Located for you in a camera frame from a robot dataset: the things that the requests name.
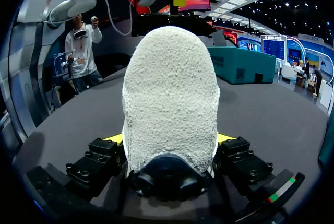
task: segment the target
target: vr headset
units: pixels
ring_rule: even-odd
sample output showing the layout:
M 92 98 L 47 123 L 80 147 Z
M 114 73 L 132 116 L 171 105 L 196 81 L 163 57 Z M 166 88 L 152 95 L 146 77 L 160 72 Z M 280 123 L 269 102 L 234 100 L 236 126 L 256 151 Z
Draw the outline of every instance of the vr headset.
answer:
M 79 29 L 76 32 L 73 32 L 73 36 L 75 39 L 81 39 L 82 37 L 86 36 L 86 29 Z

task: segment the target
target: floor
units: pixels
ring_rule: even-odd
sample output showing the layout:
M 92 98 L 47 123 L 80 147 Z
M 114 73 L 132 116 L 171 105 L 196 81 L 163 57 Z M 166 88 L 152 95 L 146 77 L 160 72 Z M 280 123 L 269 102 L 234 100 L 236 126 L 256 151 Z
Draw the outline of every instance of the floor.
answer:
M 288 88 L 290 91 L 294 91 L 294 92 L 298 93 L 299 95 L 303 96 L 307 100 L 311 101 L 320 110 L 327 113 L 327 108 L 325 108 L 322 104 L 320 104 L 321 96 L 315 97 L 315 96 L 313 96 L 312 93 L 310 93 L 306 89 L 304 89 L 302 87 L 299 87 L 299 86 L 296 86 L 296 81 L 288 82 L 288 81 L 285 81 L 285 80 L 282 79 L 282 75 L 278 76 L 277 74 L 275 74 L 273 83 L 279 84 L 283 87 Z

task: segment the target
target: jeans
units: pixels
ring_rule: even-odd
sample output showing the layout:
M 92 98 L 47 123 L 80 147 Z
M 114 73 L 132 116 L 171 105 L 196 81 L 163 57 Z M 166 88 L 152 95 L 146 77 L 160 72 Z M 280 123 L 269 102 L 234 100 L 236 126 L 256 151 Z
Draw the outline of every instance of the jeans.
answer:
M 87 86 L 89 87 L 94 87 L 98 85 L 102 81 L 102 77 L 99 74 L 99 72 L 96 70 L 95 72 L 80 77 L 80 78 L 75 78 L 72 79 L 73 84 L 75 86 L 75 89 L 77 90 L 78 93 L 81 93 L 85 90 L 87 90 Z

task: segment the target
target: sign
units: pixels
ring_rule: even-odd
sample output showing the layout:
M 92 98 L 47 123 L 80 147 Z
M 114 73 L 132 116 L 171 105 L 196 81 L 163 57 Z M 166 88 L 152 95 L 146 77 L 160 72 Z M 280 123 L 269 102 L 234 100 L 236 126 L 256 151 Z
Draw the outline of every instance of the sign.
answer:
M 317 43 L 324 44 L 324 40 L 322 38 L 315 37 L 315 36 L 312 36 L 312 35 L 299 33 L 298 38 L 301 39 L 301 40 L 307 40 L 307 41 L 311 41 L 311 42 L 317 42 Z
M 265 36 L 266 40 L 282 40 L 281 36 Z

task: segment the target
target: exhibition booth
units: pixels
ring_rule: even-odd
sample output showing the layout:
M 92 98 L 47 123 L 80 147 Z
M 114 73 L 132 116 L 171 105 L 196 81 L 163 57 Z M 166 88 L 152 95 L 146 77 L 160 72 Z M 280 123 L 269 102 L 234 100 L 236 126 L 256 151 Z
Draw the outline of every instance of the exhibition booth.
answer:
M 316 89 L 315 65 L 323 77 L 319 91 L 320 103 L 331 112 L 334 52 L 333 47 L 325 44 L 323 39 L 306 34 L 299 34 L 298 37 L 258 37 L 231 28 L 215 27 L 239 47 L 208 47 L 218 77 L 231 84 L 266 83 L 272 82 L 276 73 L 282 75 L 283 80 L 295 82 L 313 94 Z M 267 62 L 270 57 L 274 57 L 274 61 Z M 305 58 L 310 63 L 308 81 L 303 78 Z

